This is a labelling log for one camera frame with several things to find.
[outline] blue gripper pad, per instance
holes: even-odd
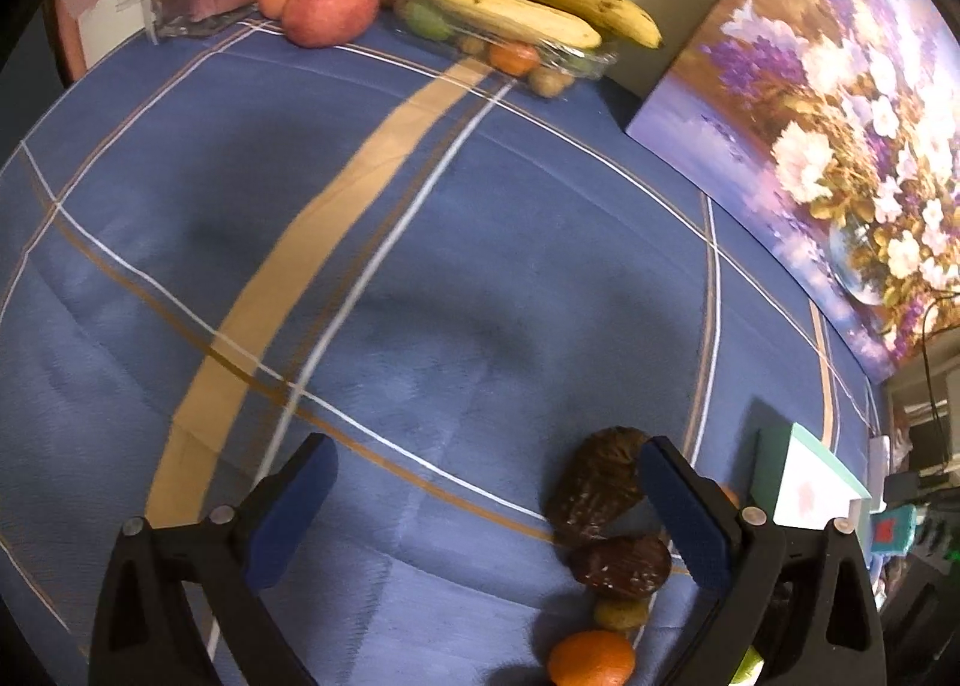
[[[336,479],[336,444],[314,434],[248,495],[240,513],[250,527],[244,576],[253,592],[280,581]]]
[[[731,541],[701,500],[714,489],[720,496],[723,491],[712,480],[696,475],[666,437],[653,437],[646,442],[637,463],[640,485],[683,557],[690,576],[701,588],[725,592],[733,580]],[[726,497],[723,502],[733,510]]]

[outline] clear plastic container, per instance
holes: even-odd
[[[507,18],[493,18],[448,0],[394,0],[401,31],[453,55],[470,55],[522,77],[536,95],[555,98],[577,79],[600,79],[616,63],[616,45],[605,38],[596,50],[578,50]]]

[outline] flower painting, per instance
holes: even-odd
[[[960,46],[930,0],[721,0],[628,133],[766,245],[880,381],[923,328],[960,323],[958,118]]]

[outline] blue tablecloth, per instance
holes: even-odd
[[[236,502],[311,430],[340,478],[264,598],[323,686],[543,679],[589,625],[539,515],[589,432],[669,435],[745,495],[786,419],[864,475],[862,370],[622,133],[637,103],[538,100],[388,23],[309,52],[262,21],[138,36],[56,103],[0,173],[0,591],[59,683],[120,523]],[[632,683],[695,603],[678,560]]]

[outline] silver bolt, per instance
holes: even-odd
[[[217,523],[218,526],[222,526],[224,523],[230,523],[234,514],[233,508],[229,504],[221,504],[219,507],[210,510],[210,520]]]
[[[759,507],[744,507],[740,517],[750,523],[750,526],[763,526],[767,523],[767,514]]]
[[[125,537],[133,537],[141,533],[141,531],[143,531],[143,519],[139,516],[128,518],[126,521],[123,521],[122,531]]]
[[[853,534],[856,531],[856,526],[853,526],[853,521],[849,518],[834,518],[833,528],[841,534]]]

